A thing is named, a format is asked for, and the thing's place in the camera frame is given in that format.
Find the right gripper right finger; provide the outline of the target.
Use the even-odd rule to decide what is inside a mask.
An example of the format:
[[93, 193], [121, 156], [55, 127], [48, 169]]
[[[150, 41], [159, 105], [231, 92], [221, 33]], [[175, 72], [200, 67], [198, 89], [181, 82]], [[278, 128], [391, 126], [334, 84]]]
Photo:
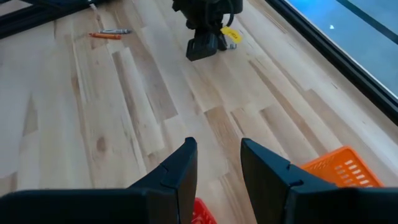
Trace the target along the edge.
[[337, 187], [252, 139], [241, 140], [244, 183], [258, 223], [332, 223], [322, 200]]

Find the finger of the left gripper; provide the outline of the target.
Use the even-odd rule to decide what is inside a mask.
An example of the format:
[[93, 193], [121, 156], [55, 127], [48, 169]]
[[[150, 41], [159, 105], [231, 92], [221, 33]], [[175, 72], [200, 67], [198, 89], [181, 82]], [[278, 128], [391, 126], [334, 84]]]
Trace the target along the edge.
[[218, 41], [216, 35], [206, 33], [188, 41], [186, 57], [189, 61], [196, 61], [210, 57], [217, 53], [217, 51]]
[[217, 41], [218, 41], [218, 50], [225, 51], [228, 49], [228, 44], [227, 44], [224, 34], [222, 34], [222, 33], [218, 34]]

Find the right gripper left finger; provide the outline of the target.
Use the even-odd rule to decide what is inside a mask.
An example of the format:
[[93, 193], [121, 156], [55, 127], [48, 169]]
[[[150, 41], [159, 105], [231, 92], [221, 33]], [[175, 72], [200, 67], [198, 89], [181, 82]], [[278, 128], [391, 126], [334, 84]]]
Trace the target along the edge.
[[197, 169], [197, 142], [188, 137], [154, 170], [130, 186], [137, 193], [134, 222], [191, 223]]

